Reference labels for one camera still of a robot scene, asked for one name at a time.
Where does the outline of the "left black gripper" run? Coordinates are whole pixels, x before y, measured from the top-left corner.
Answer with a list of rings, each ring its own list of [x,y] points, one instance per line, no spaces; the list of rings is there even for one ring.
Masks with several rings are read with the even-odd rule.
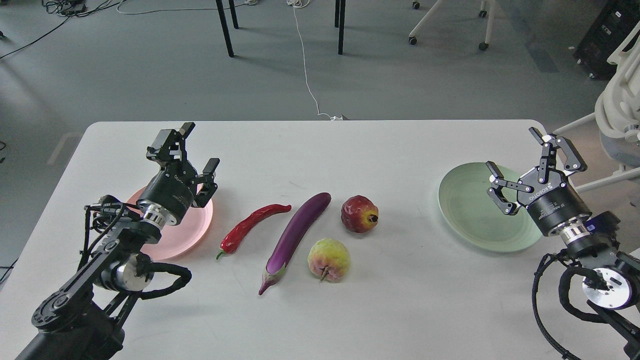
[[[192,204],[194,208],[205,208],[218,189],[215,172],[220,158],[210,158],[198,175],[187,158],[186,139],[194,128],[195,123],[187,121],[179,129],[160,130],[146,148],[146,159],[158,164],[160,171],[136,205],[144,212],[151,206],[162,208],[166,223],[171,226],[182,223]]]

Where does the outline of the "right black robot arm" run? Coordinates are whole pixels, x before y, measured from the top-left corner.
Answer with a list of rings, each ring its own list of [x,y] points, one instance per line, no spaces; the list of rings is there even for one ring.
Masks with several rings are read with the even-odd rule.
[[[587,169],[574,144],[553,133],[530,134],[541,146],[539,163],[509,181],[492,161],[487,195],[505,215],[526,210],[544,237],[559,236],[565,248],[544,255],[532,283],[532,309],[546,341],[564,360],[576,356],[546,330],[538,312],[538,287],[544,271],[558,262],[565,268],[558,281],[558,301],[570,315],[584,322],[611,326],[626,340],[627,358],[640,357],[640,330],[619,311],[639,305],[639,260],[619,249],[620,219],[609,210],[594,215],[569,182]]]

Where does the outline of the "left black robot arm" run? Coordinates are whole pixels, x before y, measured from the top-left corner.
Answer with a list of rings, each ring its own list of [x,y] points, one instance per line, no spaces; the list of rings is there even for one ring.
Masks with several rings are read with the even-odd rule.
[[[190,208],[204,208],[217,191],[210,158],[198,173],[188,160],[186,139],[192,121],[163,129],[147,148],[159,166],[135,203],[103,196],[85,207],[86,232],[76,273],[34,310],[38,334],[19,360],[109,360],[122,350],[123,325],[139,300],[168,296],[192,279],[189,269],[155,262],[142,246],[157,244],[162,230],[179,225]]]

